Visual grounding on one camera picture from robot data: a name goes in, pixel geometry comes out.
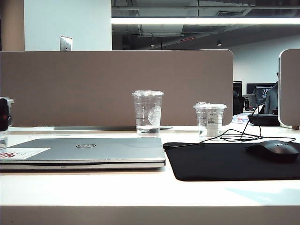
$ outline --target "cable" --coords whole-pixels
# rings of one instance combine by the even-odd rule
[[[248,141],[253,141],[253,140],[258,140],[258,139],[265,139],[265,138],[282,138],[282,139],[291,139],[288,142],[293,142],[296,140],[296,138],[294,137],[265,137],[262,136],[262,128],[260,126],[259,123],[259,107],[257,107],[251,114],[251,117],[254,115],[255,111],[257,110],[257,122],[258,122],[258,126],[259,126],[259,135],[251,135],[251,134],[247,134],[245,133],[246,128],[250,122],[250,120],[248,120],[247,124],[245,125],[245,128],[243,130],[243,132],[235,130],[235,129],[228,129],[226,130],[224,133],[216,136],[216,137],[212,137],[206,140],[203,140],[199,143],[193,143],[193,144],[185,144],[185,145],[177,145],[177,146],[166,146],[167,148],[179,148],[179,147],[187,147],[187,146],[193,146],[193,145],[200,145],[203,144],[204,142],[216,139],[216,138],[220,138],[222,140],[225,140],[227,142],[248,142]],[[227,132],[229,131],[235,131],[238,132],[237,134],[227,134]]]

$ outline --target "desk divider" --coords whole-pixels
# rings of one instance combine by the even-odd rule
[[[300,49],[279,56],[278,119],[284,125],[300,125]]]
[[[197,102],[226,104],[229,50],[1,52],[1,95],[14,126],[134,126],[134,90],[160,90],[162,125],[196,125]]]

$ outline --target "paper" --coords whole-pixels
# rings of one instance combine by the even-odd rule
[[[240,113],[237,115],[234,115],[232,117],[232,121],[231,123],[242,123],[242,124],[247,124],[249,118],[248,115],[250,115],[251,113]]]
[[[0,160],[23,160],[50,148],[5,148],[0,150]]]
[[[218,112],[208,112],[207,116],[207,136],[218,135]]]

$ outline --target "light switch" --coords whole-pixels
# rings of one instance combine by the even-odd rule
[[[71,51],[72,50],[72,38],[60,36],[60,50]]]

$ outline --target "white desk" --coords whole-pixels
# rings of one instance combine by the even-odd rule
[[[244,125],[224,130],[229,127]],[[8,144],[45,137],[137,137],[134,131],[47,129],[12,127]],[[252,131],[258,134],[258,127],[250,126]],[[300,131],[287,128],[263,127],[262,135],[300,141]],[[175,127],[160,136],[163,143],[198,141],[196,127]],[[158,171],[3,173],[0,204],[2,225],[292,225],[299,224],[300,180],[183,182],[168,160]]]

